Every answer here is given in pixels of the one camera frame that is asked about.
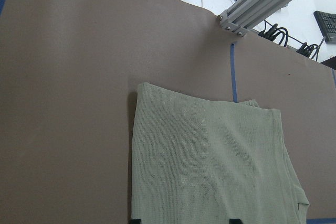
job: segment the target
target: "keyboard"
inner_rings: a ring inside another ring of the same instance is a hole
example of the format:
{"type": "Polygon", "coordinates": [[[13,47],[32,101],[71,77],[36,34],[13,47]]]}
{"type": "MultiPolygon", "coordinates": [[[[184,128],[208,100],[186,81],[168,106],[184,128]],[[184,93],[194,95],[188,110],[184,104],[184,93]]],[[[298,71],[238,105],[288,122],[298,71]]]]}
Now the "keyboard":
{"type": "Polygon", "coordinates": [[[322,35],[325,36],[325,42],[336,44],[336,14],[317,10],[314,12],[314,16],[322,35]]]}

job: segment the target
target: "green cloth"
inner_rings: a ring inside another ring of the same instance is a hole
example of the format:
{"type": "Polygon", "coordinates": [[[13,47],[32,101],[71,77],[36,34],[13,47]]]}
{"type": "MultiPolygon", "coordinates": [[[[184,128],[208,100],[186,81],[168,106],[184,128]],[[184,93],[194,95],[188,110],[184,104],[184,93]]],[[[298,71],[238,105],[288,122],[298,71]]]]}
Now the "green cloth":
{"type": "Polygon", "coordinates": [[[142,224],[306,223],[308,200],[280,111],[255,100],[194,98],[138,86],[132,219],[142,224]]]}

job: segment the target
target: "ribbed fabric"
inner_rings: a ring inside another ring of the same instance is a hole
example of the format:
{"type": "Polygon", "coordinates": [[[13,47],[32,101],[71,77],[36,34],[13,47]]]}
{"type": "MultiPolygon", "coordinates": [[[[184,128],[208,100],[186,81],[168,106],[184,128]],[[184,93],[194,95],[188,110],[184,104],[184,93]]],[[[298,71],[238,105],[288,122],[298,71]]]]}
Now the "ribbed fabric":
{"type": "Polygon", "coordinates": [[[280,111],[138,86],[132,219],[142,224],[304,224],[309,202],[280,111]]]}

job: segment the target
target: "black keyboard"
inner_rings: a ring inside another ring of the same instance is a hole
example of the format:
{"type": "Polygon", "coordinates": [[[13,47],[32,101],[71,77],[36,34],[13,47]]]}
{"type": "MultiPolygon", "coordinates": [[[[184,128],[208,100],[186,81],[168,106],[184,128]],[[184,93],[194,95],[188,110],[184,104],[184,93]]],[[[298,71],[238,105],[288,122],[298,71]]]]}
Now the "black keyboard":
{"type": "Polygon", "coordinates": [[[322,35],[325,36],[325,42],[336,44],[336,14],[317,10],[314,12],[314,16],[322,35]]]}

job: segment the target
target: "electronic device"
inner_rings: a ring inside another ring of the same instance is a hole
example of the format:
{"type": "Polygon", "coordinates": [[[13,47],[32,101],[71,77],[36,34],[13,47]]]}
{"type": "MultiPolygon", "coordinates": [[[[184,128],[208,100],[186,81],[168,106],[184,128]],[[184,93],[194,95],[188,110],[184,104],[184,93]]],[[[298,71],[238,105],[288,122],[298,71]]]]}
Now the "electronic device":
{"type": "Polygon", "coordinates": [[[325,43],[336,44],[336,14],[317,10],[314,12],[314,16],[322,35],[325,36],[325,43]]]}

